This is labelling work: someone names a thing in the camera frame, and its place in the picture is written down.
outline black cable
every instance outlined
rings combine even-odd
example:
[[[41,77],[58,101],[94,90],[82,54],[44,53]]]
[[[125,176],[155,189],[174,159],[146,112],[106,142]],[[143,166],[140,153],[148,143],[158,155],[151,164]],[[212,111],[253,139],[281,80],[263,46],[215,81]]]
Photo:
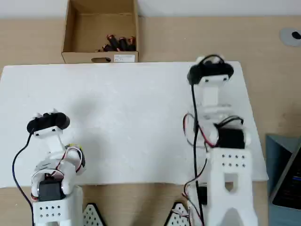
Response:
[[[210,54],[210,55],[204,57],[204,58],[201,60],[201,62],[200,62],[199,64],[204,64],[204,62],[205,62],[207,59],[212,58],[212,57],[217,57],[217,58],[219,58],[219,59],[221,60],[222,63],[225,63],[224,59],[221,58],[219,55],[217,55],[217,54]]]
[[[220,123],[218,123],[216,125],[216,128],[221,128],[221,127],[223,127],[223,126],[227,125],[228,123],[230,123],[232,121],[235,121],[235,120],[240,120],[240,123],[242,125],[244,124],[244,120],[242,118],[240,118],[239,116],[236,116],[236,117],[229,118],[228,120],[221,121]]]
[[[193,85],[191,85],[191,94],[192,94],[192,102],[193,102],[193,108],[194,108],[194,130],[195,130],[194,141],[193,141],[193,164],[194,164],[194,175],[195,175],[195,177],[197,177],[198,176],[197,140],[198,140],[199,125],[198,125],[197,104],[196,104],[196,99],[195,99],[195,94],[194,94],[194,86]],[[200,194],[200,190],[198,189],[198,181],[196,181],[196,187],[197,187],[197,194],[198,194],[198,200],[199,200],[199,197],[201,196],[201,194]],[[201,221],[202,221],[203,226],[205,226],[202,203],[199,201],[198,204],[199,204]]]
[[[20,187],[17,179],[16,179],[16,175],[15,175],[15,162],[16,162],[16,159],[18,157],[18,155],[25,150],[25,148],[27,148],[28,144],[29,144],[29,141],[30,141],[30,138],[32,137],[32,133],[29,134],[28,136],[28,139],[27,139],[27,143],[26,145],[15,155],[14,157],[14,160],[13,160],[13,164],[12,164],[12,173],[13,173],[13,178],[14,178],[14,181],[17,185],[17,188],[19,189],[19,191],[21,192],[21,194],[23,195],[23,197],[26,199],[26,201],[28,202],[29,206],[30,206],[30,209],[32,211],[32,226],[34,226],[34,220],[33,220],[33,207],[32,207],[32,203],[30,202],[30,200],[28,199],[28,197],[25,195],[24,191],[22,190],[22,188]]]

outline white wall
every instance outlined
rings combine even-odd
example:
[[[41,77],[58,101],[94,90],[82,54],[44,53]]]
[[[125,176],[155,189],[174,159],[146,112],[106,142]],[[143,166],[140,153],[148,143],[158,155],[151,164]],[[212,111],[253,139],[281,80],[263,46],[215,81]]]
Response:
[[[0,18],[64,16],[67,0],[0,0]],[[138,0],[143,16],[301,15],[301,0]]]

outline hole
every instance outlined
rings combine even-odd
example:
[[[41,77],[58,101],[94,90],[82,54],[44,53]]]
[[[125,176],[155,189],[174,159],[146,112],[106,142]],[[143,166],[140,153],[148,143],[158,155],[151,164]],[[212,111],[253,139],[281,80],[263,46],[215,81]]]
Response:
[[[224,174],[225,188],[230,193],[235,193],[238,187],[238,175],[236,173]]]
[[[300,39],[301,39],[301,34],[299,34],[299,32],[293,32],[293,33],[292,33],[292,37],[293,37],[294,39],[300,40]]]
[[[96,57],[96,58],[92,58],[91,61],[93,63],[109,63],[111,62],[111,59],[108,57]]]

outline red wire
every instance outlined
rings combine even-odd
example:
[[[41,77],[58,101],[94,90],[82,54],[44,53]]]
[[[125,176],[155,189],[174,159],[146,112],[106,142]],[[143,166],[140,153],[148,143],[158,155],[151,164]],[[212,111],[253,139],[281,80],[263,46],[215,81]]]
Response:
[[[187,118],[188,115],[190,115],[190,116],[194,119],[193,115],[191,115],[190,113],[186,113],[186,114],[184,115],[184,117],[183,117],[183,131],[184,131],[184,135],[185,135],[185,136],[186,136],[186,118]],[[204,141],[205,141],[210,147],[215,147],[216,144],[215,144],[215,145],[212,144],[212,143],[206,138],[206,136],[205,136],[203,130],[201,129],[201,127],[198,126],[198,128],[199,128],[199,131],[200,131],[201,134],[202,134],[202,137],[204,138]]]

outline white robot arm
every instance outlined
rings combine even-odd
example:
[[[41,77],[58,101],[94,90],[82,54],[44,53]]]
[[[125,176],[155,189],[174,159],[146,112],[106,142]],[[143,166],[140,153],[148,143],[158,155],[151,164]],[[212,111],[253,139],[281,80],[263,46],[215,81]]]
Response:
[[[48,145],[50,151],[32,176],[33,217],[36,225],[83,225],[83,192],[74,184],[86,169],[85,156],[78,145],[64,146],[60,135],[70,120],[63,113],[35,117],[27,130]]]
[[[209,168],[207,214],[202,218],[203,208],[200,205],[200,213],[194,218],[200,220],[195,220],[195,225],[224,225],[225,214],[229,210],[235,210],[239,215],[240,225],[258,226],[253,208],[252,155],[248,149],[251,136],[243,126],[243,119],[233,113],[231,106],[219,103],[219,90],[233,73],[232,66],[221,57],[209,55],[198,58],[188,74],[194,106],[184,117],[183,128],[185,134],[190,135],[187,139],[193,144],[194,151],[196,145],[203,147],[203,150],[206,145]],[[196,104],[195,101],[194,85],[201,87],[200,104]],[[193,124],[187,125],[185,120],[187,116],[193,118]],[[197,136],[196,130],[200,131],[201,136]],[[228,179],[233,181],[233,188],[230,191],[225,188]],[[189,199],[189,192],[185,189],[183,195]]]

